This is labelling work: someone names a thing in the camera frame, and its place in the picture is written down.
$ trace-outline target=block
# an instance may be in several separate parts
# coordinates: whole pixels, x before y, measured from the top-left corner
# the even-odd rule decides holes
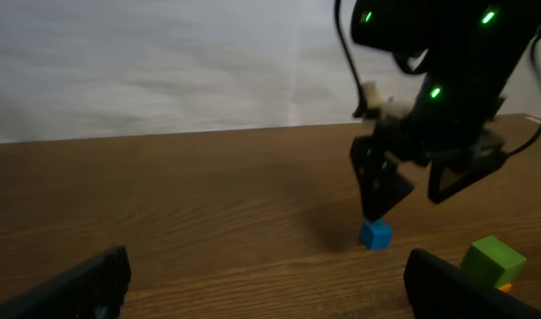
[[[499,288],[518,276],[526,258],[494,236],[475,241],[460,267],[481,283]]]
[[[512,289],[512,284],[502,285],[498,289],[501,290],[502,292],[509,293],[510,290]]]
[[[392,239],[392,227],[379,219],[376,222],[365,221],[360,229],[360,241],[370,250],[388,248]]]

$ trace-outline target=orange object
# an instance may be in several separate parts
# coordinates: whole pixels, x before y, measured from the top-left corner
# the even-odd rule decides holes
[[[503,286],[500,286],[499,289],[500,289],[502,292],[509,293],[510,290],[512,289],[512,284],[505,284],[505,285],[503,285]]]

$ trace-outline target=wooden table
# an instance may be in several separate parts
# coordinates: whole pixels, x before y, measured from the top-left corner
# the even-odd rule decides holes
[[[491,125],[507,149],[537,124]],[[359,244],[349,149],[359,124],[0,144],[0,302],[115,244],[133,280],[123,318],[411,318],[415,247],[458,264],[495,235],[529,262],[512,294],[541,308],[541,139],[439,206],[428,171]]]

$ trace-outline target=black cable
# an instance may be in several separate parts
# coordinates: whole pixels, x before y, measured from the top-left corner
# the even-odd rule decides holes
[[[534,39],[534,41],[531,44],[531,48],[529,50],[529,63],[531,65],[532,71],[534,72],[534,75],[536,76],[537,85],[541,92],[541,68],[538,65],[537,57],[536,57],[536,51],[537,51],[537,43],[541,40],[541,25],[537,32],[537,36]],[[508,156],[514,156],[524,150],[526,150],[528,147],[530,147],[532,144],[534,144],[538,138],[541,136],[541,123],[539,127],[537,128],[536,133],[524,144],[522,144],[517,149],[511,151],[508,153]]]
[[[357,107],[357,110],[355,110],[352,116],[355,118],[359,118],[359,117],[362,117],[362,115],[367,111],[368,105],[367,105],[367,99],[365,98],[365,91],[362,89],[362,86],[361,86],[359,72],[357,71],[355,62],[352,59],[351,50],[347,46],[347,41],[344,36],[343,27],[341,26],[341,0],[335,0],[334,16],[335,16],[335,27],[336,27],[337,35],[339,36],[339,41],[341,42],[341,46],[343,47],[344,55],[347,58],[347,62],[349,63],[349,68],[351,69],[352,78],[354,79],[355,85],[357,86],[357,93],[359,94],[359,106]]]

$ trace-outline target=green cube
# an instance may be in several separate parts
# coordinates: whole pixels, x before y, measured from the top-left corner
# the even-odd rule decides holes
[[[475,241],[461,262],[461,269],[476,280],[499,288],[518,276],[526,257],[494,236]]]

